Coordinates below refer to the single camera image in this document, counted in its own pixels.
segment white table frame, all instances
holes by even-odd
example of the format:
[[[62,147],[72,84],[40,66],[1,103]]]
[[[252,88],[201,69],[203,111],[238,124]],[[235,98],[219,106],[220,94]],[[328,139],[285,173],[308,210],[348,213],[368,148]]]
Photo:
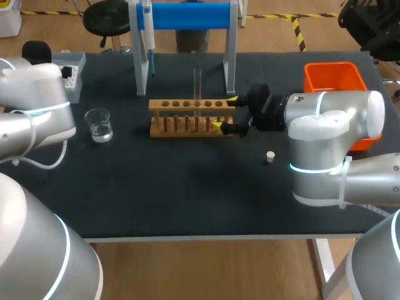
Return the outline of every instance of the white table frame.
[[[336,300],[346,290],[346,258],[335,272],[328,238],[359,238],[362,234],[280,234],[280,235],[245,235],[245,236],[149,236],[149,237],[108,237],[84,239],[87,243],[140,243],[172,241],[235,241],[260,239],[312,239],[319,276],[322,282],[324,300]]]

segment black table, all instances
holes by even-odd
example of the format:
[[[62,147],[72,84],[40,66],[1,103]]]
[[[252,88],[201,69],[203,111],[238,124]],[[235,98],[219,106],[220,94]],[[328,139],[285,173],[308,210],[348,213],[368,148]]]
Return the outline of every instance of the black table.
[[[274,94],[302,89],[304,65],[351,61],[371,90],[385,96],[382,139],[364,156],[400,151],[400,122],[368,53],[305,52],[238,54],[236,94],[253,83],[268,83]],[[382,216],[357,206],[308,207],[291,190],[286,132],[251,130],[221,139],[151,139],[148,99],[193,97],[193,68],[202,68],[204,99],[226,99],[222,54],[157,54],[156,77],[147,96],[136,97],[129,55],[88,54],[79,104],[72,105],[77,127],[62,164],[44,171],[21,163],[0,171],[30,190],[84,238],[207,236],[301,237],[365,233]],[[91,141],[84,113],[111,112],[113,139]],[[244,109],[237,109],[235,117]],[[28,156],[53,163],[61,146]],[[267,151],[276,153],[263,165]]]

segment cable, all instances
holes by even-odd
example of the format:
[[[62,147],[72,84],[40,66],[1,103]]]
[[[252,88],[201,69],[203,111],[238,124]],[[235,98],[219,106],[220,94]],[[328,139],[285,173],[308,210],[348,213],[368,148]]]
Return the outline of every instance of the cable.
[[[77,13],[78,13],[79,16],[81,17],[81,19],[83,19],[82,13],[81,13],[81,11],[79,10],[78,5],[76,4],[76,0],[72,0],[72,1],[73,1],[73,3],[74,3],[75,10],[77,11]]]
[[[61,164],[61,161],[63,161],[66,152],[67,152],[67,140],[62,142],[62,150],[61,150],[60,157],[57,159],[57,161],[54,164],[51,164],[49,166],[47,166],[45,164],[41,164],[40,162],[34,161],[30,158],[23,157],[23,156],[13,156],[13,157],[3,159],[2,161],[0,161],[0,164],[5,163],[6,161],[12,161],[13,165],[18,166],[20,161],[24,161],[24,162],[26,162],[28,164],[32,164],[33,166],[38,167],[40,169],[51,170]]]
[[[383,211],[380,208],[377,208],[376,206],[372,206],[370,204],[357,204],[358,206],[361,206],[362,208],[366,208],[370,211],[373,211],[374,213],[380,214],[385,218],[388,218],[391,216],[391,214],[389,214],[387,211]]]
[[[20,155],[20,156],[12,156],[6,159],[3,159],[0,161],[0,164],[5,163],[6,161],[11,161],[12,164],[14,166],[18,166],[20,161],[24,161],[28,164],[32,164],[33,166],[36,166],[38,168],[41,169],[45,169],[45,170],[51,170],[54,169],[55,167],[57,167],[59,164],[61,164],[61,161],[63,161],[65,153],[67,151],[67,140],[62,142],[62,150],[61,150],[61,154],[60,157],[57,159],[57,161],[54,164],[51,164],[49,166],[45,165],[45,164],[41,164],[37,161],[34,161],[30,158],[24,157],[33,147],[35,140],[36,140],[36,128],[35,126],[33,126],[32,123],[32,116],[27,113],[26,111],[11,111],[10,114],[14,114],[14,113],[23,113],[28,119],[29,122],[31,123],[31,141],[29,142],[28,147],[26,148],[26,150]]]

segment black stool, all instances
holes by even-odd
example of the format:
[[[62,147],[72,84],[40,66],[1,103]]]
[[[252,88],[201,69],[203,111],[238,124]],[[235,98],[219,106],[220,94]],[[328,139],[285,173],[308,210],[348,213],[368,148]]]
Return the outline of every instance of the black stool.
[[[129,26],[128,3],[123,0],[105,0],[89,6],[83,15],[83,26],[92,34],[102,36],[100,47],[104,48],[106,39],[111,36],[112,48],[103,51],[126,53],[129,47],[121,47],[119,36],[128,33]]]

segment orange bin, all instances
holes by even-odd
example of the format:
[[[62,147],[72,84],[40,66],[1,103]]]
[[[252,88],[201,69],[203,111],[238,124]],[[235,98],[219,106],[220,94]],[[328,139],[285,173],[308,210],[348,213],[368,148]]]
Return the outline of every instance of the orange bin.
[[[356,65],[351,62],[311,63],[304,67],[304,72],[306,73],[305,93],[367,91]],[[381,136],[376,139],[363,139],[358,141],[350,150],[366,150],[380,139]]]

